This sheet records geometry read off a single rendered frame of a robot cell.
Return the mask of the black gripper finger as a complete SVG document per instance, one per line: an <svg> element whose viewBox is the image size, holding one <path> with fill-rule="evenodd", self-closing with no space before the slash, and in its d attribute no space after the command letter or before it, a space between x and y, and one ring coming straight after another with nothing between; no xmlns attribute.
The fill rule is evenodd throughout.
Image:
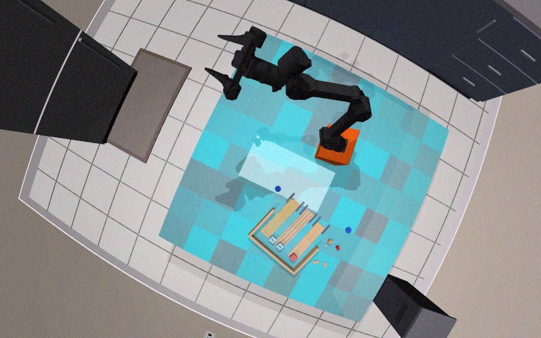
<svg viewBox="0 0 541 338"><path fill-rule="evenodd" d="M249 47L254 36L248 31L246 31L242 36L218 35L217 37L223 40L232 41L233 43Z"/></svg>
<svg viewBox="0 0 541 338"><path fill-rule="evenodd" d="M228 77L228 75L226 74L222 74L218 71L215 71L215 70L212 70L212 69L209 69L207 67L204 68L205 71L207 71L210 75L212 75L213 77L215 77L217 80L220 81L220 83L223 84L223 87L224 87L224 90L225 92L228 92L231 85L232 85L232 81L230 80L230 78Z"/></svg>

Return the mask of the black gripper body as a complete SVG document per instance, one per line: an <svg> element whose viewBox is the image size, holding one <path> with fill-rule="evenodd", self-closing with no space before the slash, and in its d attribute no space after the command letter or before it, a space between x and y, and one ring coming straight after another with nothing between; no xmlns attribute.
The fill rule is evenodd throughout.
<svg viewBox="0 0 541 338"><path fill-rule="evenodd" d="M272 76L273 64L253 56L255 48L262 48L262 45L267 37L266 33L255 26L251 26L249 33L254 37L249 47L247 47L241 62L239 63L238 70L230 80L232 85L228 92L224 92L224 96L228 100L235 100L238 98L239 92L242 90L242 86L239 85L239 81L242 76L256 80L260 83L266 83Z"/></svg>

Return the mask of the tan strip with blue lines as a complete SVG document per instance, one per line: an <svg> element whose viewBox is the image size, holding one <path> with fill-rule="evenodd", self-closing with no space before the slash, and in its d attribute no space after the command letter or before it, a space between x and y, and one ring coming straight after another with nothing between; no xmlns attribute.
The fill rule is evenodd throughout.
<svg viewBox="0 0 541 338"><path fill-rule="evenodd" d="M310 220L314 217L314 214L310 212L309 209L306 209L297 220L292 224L295 229L300 231Z"/></svg>

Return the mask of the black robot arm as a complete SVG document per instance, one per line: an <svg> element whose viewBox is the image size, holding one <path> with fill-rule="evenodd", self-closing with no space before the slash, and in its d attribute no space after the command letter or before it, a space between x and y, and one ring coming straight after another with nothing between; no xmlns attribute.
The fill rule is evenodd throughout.
<svg viewBox="0 0 541 338"><path fill-rule="evenodd" d="M311 60L299 46L293 46L273 64L272 76L264 83L272 86L272 92L286 86L288 98L306 100L312 97L350 102L348 111L330 128L319 129L320 145L328 150L344 153L348 139L341 136L356 122L365 122L371 116L370 101L357 85L341 85L317 80L303 73L311 67Z"/></svg>

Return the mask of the tan strip with green crosshatch pattern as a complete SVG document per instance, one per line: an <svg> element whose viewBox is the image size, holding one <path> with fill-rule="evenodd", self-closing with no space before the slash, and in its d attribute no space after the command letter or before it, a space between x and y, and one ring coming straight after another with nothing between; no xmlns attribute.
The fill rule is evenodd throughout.
<svg viewBox="0 0 541 338"><path fill-rule="evenodd" d="M279 211L279 214L280 216L284 217L285 220L287 220L287 218L292 214L294 213L294 211L298 208L299 206L299 203L297 201L295 201L294 198L292 198L288 203L287 205L285 205L283 207L283 209L281 209Z"/></svg>

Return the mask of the tan wooden strip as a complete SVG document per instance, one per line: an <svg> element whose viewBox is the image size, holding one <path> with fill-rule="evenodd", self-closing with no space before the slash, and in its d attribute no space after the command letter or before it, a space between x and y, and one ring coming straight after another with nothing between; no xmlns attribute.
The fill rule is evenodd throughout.
<svg viewBox="0 0 541 338"><path fill-rule="evenodd" d="M305 235L306 239L309 239L311 243L318 237L319 234L324 231L324 227L317 222L317 224L313 225L313 228L309 230L309 232Z"/></svg>

